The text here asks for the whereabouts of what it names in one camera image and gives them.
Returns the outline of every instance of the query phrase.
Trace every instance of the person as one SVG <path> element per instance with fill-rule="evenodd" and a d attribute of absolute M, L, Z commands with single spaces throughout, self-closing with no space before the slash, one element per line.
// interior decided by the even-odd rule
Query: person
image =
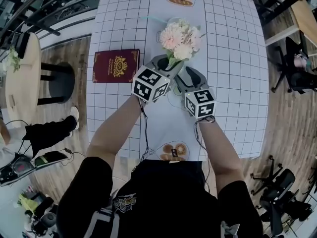
<path fill-rule="evenodd" d="M 40 150 L 52 147 L 64 138 L 71 136 L 72 131 L 79 128 L 78 120 L 78 109 L 71 107 L 69 116 L 62 121 L 8 129 L 0 110 L 1 167 L 13 161 L 15 153 L 25 154 L 30 159 L 33 159 Z M 29 146 L 24 146 L 24 141 L 29 141 Z"/>
<path fill-rule="evenodd" d="M 144 160 L 111 200 L 115 156 L 142 108 L 138 97 L 130 96 L 95 132 L 58 206 L 61 237 L 262 238 L 240 159 L 216 121 L 199 126 L 217 199 L 205 191 L 201 162 Z"/>

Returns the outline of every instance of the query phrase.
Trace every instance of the white shoe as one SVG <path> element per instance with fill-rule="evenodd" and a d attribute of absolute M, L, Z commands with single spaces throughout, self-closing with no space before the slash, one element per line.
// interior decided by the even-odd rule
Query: white shoe
<path fill-rule="evenodd" d="M 78 120 L 79 120 L 79 111 L 78 111 L 78 109 L 75 106 L 71 107 L 69 115 L 73 116 L 76 119 L 77 125 L 76 125 L 75 129 L 78 129 L 79 128 L 79 122 L 78 122 Z"/>

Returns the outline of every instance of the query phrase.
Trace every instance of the maroon book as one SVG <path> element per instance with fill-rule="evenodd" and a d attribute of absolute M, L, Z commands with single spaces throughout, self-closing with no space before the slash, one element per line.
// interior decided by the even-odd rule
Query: maroon book
<path fill-rule="evenodd" d="M 139 68 L 140 50 L 111 50 L 95 53 L 93 82 L 131 83 Z"/>

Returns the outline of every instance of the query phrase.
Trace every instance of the white grid tablecloth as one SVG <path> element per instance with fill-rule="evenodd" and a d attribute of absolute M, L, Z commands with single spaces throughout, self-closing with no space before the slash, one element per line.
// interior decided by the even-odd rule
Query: white grid tablecloth
<path fill-rule="evenodd" d="M 148 16 L 149 10 L 157 9 L 150 8 L 155 6 L 153 1 L 100 0 L 87 69 L 89 141 L 102 122 L 131 94 L 131 83 L 92 82 L 95 52 L 140 49 L 140 65 L 160 55 L 147 55 L 145 47 L 148 50 L 152 44 L 148 38 L 150 29 L 147 29 L 151 24 L 149 19 L 140 18 Z M 206 20 L 202 31 L 207 31 L 205 47 L 200 51 L 206 52 L 207 66 L 206 71 L 201 72 L 216 94 L 216 120 L 240 158 L 257 157 L 261 153 L 266 126 L 268 67 L 255 5 L 251 0 L 196 0 L 195 5 L 199 3 L 198 13 L 204 17 L 204 22 Z M 142 123 L 143 120 L 138 119 L 118 153 L 120 156 L 139 158 L 143 154 Z M 206 160 L 206 152 L 201 149 L 195 160 Z"/>

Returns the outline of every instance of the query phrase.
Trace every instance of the wooden table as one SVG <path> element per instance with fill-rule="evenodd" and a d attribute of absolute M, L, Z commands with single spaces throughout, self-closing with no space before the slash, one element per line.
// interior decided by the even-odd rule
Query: wooden table
<path fill-rule="evenodd" d="M 5 100 L 11 120 L 32 122 L 37 105 L 63 103 L 67 101 L 74 88 L 74 72 L 69 65 L 61 66 L 41 62 L 41 46 L 38 37 L 30 33 L 24 59 L 20 61 L 20 69 L 13 72 L 9 69 L 5 79 Z M 51 75 L 41 75 L 42 70 L 52 71 Z M 69 80 L 67 93 L 64 87 L 65 78 Z M 50 98 L 39 99 L 40 81 L 49 81 Z M 13 126 L 25 126 L 23 122 L 14 122 Z"/>
<path fill-rule="evenodd" d="M 291 8 L 294 25 L 267 39 L 265 45 L 269 46 L 301 30 L 306 38 L 317 47 L 317 22 L 309 4 L 306 0 L 297 1 Z"/>
<path fill-rule="evenodd" d="M 100 0 L 90 42 L 87 69 L 87 127 L 95 131 L 131 95 L 131 83 L 94 83 L 94 55 L 98 51 L 139 49 L 140 65 L 164 54 L 158 34 L 173 17 L 200 25 L 202 46 L 185 62 L 204 75 L 216 94 L 218 124 L 240 158 L 261 154 L 268 105 L 268 69 L 263 31 L 252 0 Z M 194 119 L 181 104 L 177 86 L 146 107 L 147 136 L 153 149 L 149 159 L 161 159 L 164 144 L 187 146 L 188 161 L 207 159 L 195 140 Z M 140 158 L 145 152 L 145 121 L 133 127 L 118 152 Z"/>

